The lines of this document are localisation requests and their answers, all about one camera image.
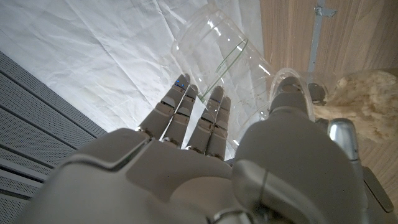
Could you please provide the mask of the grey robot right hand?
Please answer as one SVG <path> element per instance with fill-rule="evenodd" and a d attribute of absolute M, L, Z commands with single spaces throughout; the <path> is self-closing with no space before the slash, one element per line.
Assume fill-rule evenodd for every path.
<path fill-rule="evenodd" d="M 254 123 L 232 165 L 219 155 L 223 123 L 210 126 L 211 153 L 180 149 L 195 89 L 188 75 L 138 130 L 118 129 L 66 159 L 18 223 L 367 223 L 362 168 L 309 117 L 300 79 L 284 78 L 269 117 Z"/>

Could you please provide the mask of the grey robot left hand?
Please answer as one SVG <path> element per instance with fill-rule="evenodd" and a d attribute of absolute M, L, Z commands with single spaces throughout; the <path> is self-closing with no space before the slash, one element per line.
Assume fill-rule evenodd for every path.
<path fill-rule="evenodd" d="M 379 205 L 382 212 L 393 213 L 393 203 L 381 183 L 370 168 L 364 167 L 361 164 L 356 129 L 353 122 L 346 118 L 331 120 L 328 125 L 328 135 L 346 154 L 354 169 L 356 181 L 359 184 L 362 211 L 367 212 L 369 210 L 369 202 L 371 199 L 366 195 L 366 191 L 369 190 L 370 195 L 373 197 L 376 204 Z"/>

